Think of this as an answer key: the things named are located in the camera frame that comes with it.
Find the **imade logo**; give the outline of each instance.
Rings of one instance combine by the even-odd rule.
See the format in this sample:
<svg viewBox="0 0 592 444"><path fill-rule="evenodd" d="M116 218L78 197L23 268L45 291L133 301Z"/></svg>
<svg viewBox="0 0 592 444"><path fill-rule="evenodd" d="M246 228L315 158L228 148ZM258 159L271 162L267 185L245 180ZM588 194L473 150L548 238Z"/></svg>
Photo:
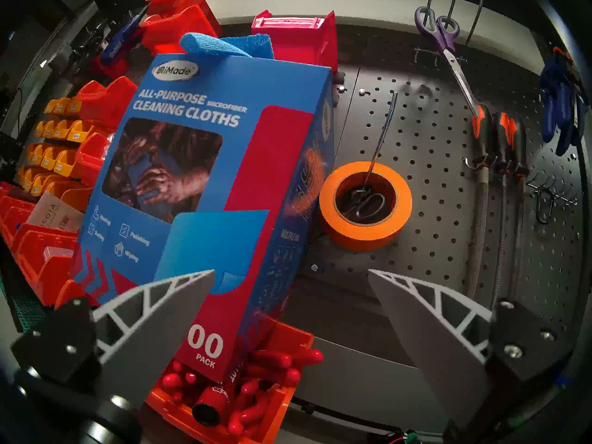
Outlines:
<svg viewBox="0 0 592 444"><path fill-rule="evenodd" d="M200 72L196 63L186 60L171 60L152 68L152 75L160 80L185 80Z"/></svg>

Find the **yellow storage bin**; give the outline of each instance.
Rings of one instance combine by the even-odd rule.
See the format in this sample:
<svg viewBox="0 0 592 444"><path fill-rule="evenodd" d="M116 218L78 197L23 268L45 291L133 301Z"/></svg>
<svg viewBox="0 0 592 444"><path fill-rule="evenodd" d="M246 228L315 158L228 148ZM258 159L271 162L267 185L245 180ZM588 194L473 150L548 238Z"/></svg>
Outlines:
<svg viewBox="0 0 592 444"><path fill-rule="evenodd" d="M109 132L104 130L102 126L93 121L79 120L72 124L70 133L68 134L68 141L82 143L87 137L94 132L98 132L103 136L107 136Z"/></svg>
<svg viewBox="0 0 592 444"><path fill-rule="evenodd" d="M55 108L57 105L57 100L49 100L49 103L47 104L47 106L45 107L45 110L43 111L45 114L51 114L53 112L53 108Z"/></svg>
<svg viewBox="0 0 592 444"><path fill-rule="evenodd" d="M44 127L45 127L45 121L41 121L40 123L38 123L37 127L35 127L35 131L33 132L33 136L40 137L41 135L43 135L43 128Z"/></svg>
<svg viewBox="0 0 592 444"><path fill-rule="evenodd" d="M69 181L53 181L49 183L47 186L46 191L50 194L55 195L58 198L62 198L62 194L66 192L68 189L83 189L86 188L84 184L79 181L69 180Z"/></svg>
<svg viewBox="0 0 592 444"><path fill-rule="evenodd" d="M64 114L68 103L70 103L70 99L67 97L57 100L56 105L53 107L53 114Z"/></svg>
<svg viewBox="0 0 592 444"><path fill-rule="evenodd" d="M41 165L41 162L43 161L43 153L50 146L51 145L48 143L36 143L36 146L33 149L33 155L30 159L31 164Z"/></svg>
<svg viewBox="0 0 592 444"><path fill-rule="evenodd" d="M47 121L43 127L43 134L41 136L44 138L51 138L53 136L53 129L53 121Z"/></svg>
<svg viewBox="0 0 592 444"><path fill-rule="evenodd" d="M91 198L91 194L92 188L67 189L64 191L60 199L72 208L76 208L78 211L84 213L88 206L88 201Z"/></svg>
<svg viewBox="0 0 592 444"><path fill-rule="evenodd" d="M31 167L30 169L27 169L27 171L25 172L25 176L22 179L22 183L21 183L22 188L25 191L30 192L31 188L33 187L33 181L35 180L37 175L43 175L43 174L51 175L51 172L48 172L44 168L39 167L37 165Z"/></svg>
<svg viewBox="0 0 592 444"><path fill-rule="evenodd" d="M48 146L43 153L43 159L41 160L41 166L47 170L53 170L56 164L57 155L64 151L66 148L63 146Z"/></svg>
<svg viewBox="0 0 592 444"><path fill-rule="evenodd" d="M53 131L53 137L59 139L66 139L68 137L68 134L70 133L70 128L72 127L73 123L74 121L69 121L67 119L59 121L57 123L56 128Z"/></svg>
<svg viewBox="0 0 592 444"><path fill-rule="evenodd" d="M82 166L76 161L76 150L69 149L59 153L53 171L58 175L80 178Z"/></svg>

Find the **blue microfiber cloth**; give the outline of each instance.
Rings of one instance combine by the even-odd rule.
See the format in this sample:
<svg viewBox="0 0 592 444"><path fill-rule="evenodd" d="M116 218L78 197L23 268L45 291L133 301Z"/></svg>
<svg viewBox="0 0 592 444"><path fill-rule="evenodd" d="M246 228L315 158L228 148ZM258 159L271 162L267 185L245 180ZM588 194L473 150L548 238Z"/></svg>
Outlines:
<svg viewBox="0 0 592 444"><path fill-rule="evenodd" d="M271 39L266 34L218 39L201 33L186 33L179 43L189 54L274 58Z"/></svg>

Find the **green cutting mat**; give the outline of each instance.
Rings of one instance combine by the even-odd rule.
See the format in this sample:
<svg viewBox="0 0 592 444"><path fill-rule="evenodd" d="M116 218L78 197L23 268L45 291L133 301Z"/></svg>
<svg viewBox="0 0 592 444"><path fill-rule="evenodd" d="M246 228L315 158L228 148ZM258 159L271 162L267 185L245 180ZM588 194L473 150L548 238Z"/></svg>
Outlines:
<svg viewBox="0 0 592 444"><path fill-rule="evenodd" d="M6 296L6 290L4 289L2 273L0 273L0 289L2 290L4 299L8 302L9 298ZM22 329L25 332L29 331L29 329L47 316L44 307L35 298L13 293L12 302L14 303L14 310L17 312Z"/></svg>

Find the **scissors handle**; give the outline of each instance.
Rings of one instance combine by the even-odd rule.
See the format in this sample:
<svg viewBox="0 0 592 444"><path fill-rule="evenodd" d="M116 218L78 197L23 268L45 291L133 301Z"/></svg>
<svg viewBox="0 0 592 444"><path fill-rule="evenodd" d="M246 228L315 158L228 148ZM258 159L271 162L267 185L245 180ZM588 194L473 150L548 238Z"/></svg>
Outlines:
<svg viewBox="0 0 592 444"><path fill-rule="evenodd" d="M420 14L427 14L426 25L423 24ZM431 40L438 52L443 53L445 49L448 49L452 54L455 53L453 41L460 33L461 28L454 19L448 19L445 15L436 19L434 11L426 6L420 6L415 10L414 19L419 33ZM446 22L448 22L448 28L444 29Z"/></svg>

